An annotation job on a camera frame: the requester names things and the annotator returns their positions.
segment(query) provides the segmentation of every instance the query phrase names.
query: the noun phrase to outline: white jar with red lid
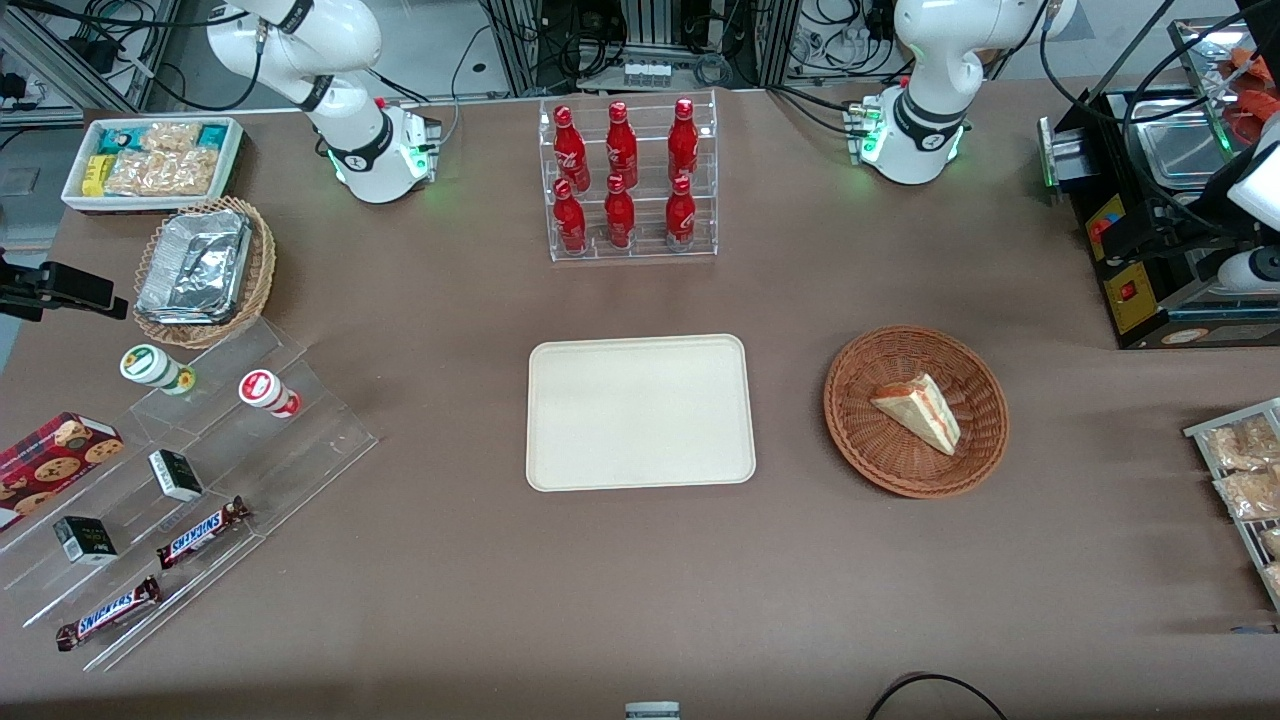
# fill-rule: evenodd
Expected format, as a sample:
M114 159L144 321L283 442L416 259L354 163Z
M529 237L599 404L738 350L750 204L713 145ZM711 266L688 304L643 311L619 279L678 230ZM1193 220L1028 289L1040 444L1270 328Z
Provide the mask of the white jar with red lid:
M252 370L239 384L241 400L276 418L292 418L302 407L298 393L284 387L270 370Z

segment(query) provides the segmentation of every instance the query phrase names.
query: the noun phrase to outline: small jar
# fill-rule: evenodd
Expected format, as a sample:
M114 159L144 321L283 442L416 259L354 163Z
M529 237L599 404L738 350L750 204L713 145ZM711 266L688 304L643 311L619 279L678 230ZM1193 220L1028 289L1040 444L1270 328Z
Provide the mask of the small jar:
M120 374L165 395L182 395L196 387L196 372L154 345L131 347L120 359Z
M284 387L270 370L253 370L244 375L239 386L241 400L261 407L276 418L292 418L302 407L298 393Z

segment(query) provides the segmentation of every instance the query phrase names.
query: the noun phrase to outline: sandwich slice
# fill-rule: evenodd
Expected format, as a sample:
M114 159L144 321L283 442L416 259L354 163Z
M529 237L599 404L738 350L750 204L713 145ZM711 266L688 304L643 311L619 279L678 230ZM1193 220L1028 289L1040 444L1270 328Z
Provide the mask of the sandwich slice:
M955 455L956 443L960 442L960 425L947 407L938 383L928 373L920 373L905 383L890 383L879 388L872 395L872 405L938 452Z

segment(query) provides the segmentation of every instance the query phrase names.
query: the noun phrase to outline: snack box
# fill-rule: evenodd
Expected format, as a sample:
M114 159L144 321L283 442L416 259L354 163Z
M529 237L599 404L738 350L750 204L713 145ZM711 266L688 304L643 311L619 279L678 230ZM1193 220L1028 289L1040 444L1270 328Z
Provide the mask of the snack box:
M200 123L204 126L224 126L227 135L223 137L223 146L218 152L218 165L214 168L214 179L209 183L209 192L205 195L173 195L168 197L115 197L84 195L84 173L88 170L90 160L100 152L102 136L111 131L136 128L154 122ZM232 178L232 169L236 165L236 154L239 151L241 137L244 131L241 124L227 115L165 115L152 118L110 118L93 120L84 129L81 147L76 152L76 161L72 172L67 174L67 183L63 186L63 202L68 208L87 214L101 213L156 213L177 210L200 202L211 202L224 195L227 184Z
M0 532L123 448L115 428L63 413L0 452Z

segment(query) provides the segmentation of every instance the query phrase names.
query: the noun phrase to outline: acrylic bottle rack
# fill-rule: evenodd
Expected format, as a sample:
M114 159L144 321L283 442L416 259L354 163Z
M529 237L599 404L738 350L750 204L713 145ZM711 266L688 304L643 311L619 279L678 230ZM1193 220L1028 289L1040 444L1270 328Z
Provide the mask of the acrylic bottle rack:
M696 204L694 240L687 251L672 252L667 247L667 199L671 178L667 173L667 135L675 122L676 100L694 101L694 124L698 127L698 170L692 174L690 195ZM609 132L609 102L622 100L636 132L640 160L640 182L631 188L636 208L635 240L628 250L618 250L607 236L604 200L609 161L604 138ZM573 111L573 124L586 142L586 165L591 186L577 196L586 214L586 252L570 255L556 231L552 208L556 202L552 183L559 177L556 165L556 123L552 110L567 105ZM539 108L538 150L543 164L543 202L547 206L547 236L553 261L625 260L631 258L687 258L716 255L719 250L717 195L717 117L716 94L710 91L684 94L636 94L613 97L573 96L543 100Z
M114 421L125 447L105 468L0 534L8 605L24 628L47 637L49 652L58 652L61 625L155 575L164 597L159 606L63 653L84 670L109 670L378 443L302 354L264 319L219 342L191 363L191 392L152 391ZM241 402L237 384L255 368L274 372L302 397L297 415L282 420ZM198 500L179 502L160 492L147 464L159 448L187 456L205 488ZM252 515L161 571L155 551L237 495ZM64 515L100 519L119 556L97 568L69 562L52 530Z

